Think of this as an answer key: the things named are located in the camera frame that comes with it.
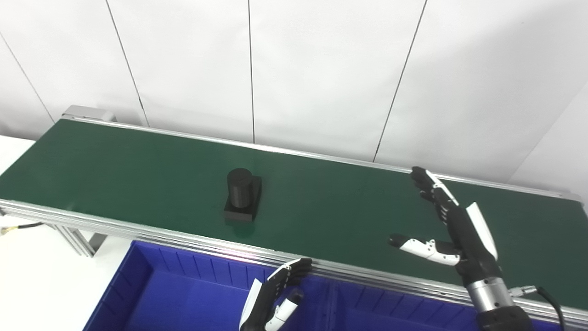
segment blue plastic bin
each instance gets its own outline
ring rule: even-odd
[[[85,331],[237,331],[248,288],[273,269],[132,243]],[[477,330],[471,307],[309,276],[284,331]],[[559,326],[534,321],[537,331]]]

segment green conveyor belt surface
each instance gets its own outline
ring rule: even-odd
[[[253,223],[223,218],[237,167],[263,178]],[[588,309],[580,203],[446,184],[462,205],[478,202],[508,286],[541,285]],[[454,268],[387,244],[393,232],[448,240],[404,173],[60,120],[0,176],[0,198],[460,284]]]

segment robotic arm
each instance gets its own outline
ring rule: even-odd
[[[311,259],[297,259],[276,269],[265,281],[253,281],[239,323],[239,331],[277,331],[304,297],[293,289],[286,299],[273,308],[274,302],[288,286],[297,286],[312,269]]]
[[[477,204],[461,207],[447,187],[423,168],[413,167],[410,176],[420,196],[435,206],[452,242],[392,234],[389,243],[428,260],[455,266],[477,311],[480,330],[533,330],[529,316],[515,305],[502,279],[496,246]]]

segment black cylinder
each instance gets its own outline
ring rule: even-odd
[[[229,185],[230,203],[237,208],[245,208],[253,201],[253,175],[244,168],[231,170],[226,176]]]

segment white wall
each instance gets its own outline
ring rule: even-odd
[[[252,0],[256,143],[371,161],[423,3]]]
[[[0,32],[54,120],[78,104],[145,123],[106,2],[0,1]]]
[[[109,3],[149,125],[253,141],[247,1]]]
[[[5,0],[0,134],[79,104],[588,201],[585,17],[581,0]]]
[[[509,180],[588,201],[588,81]]]
[[[376,161],[506,182],[588,81],[586,17],[586,1],[429,1]]]
[[[0,35],[0,135],[36,139],[51,125],[51,117]]]

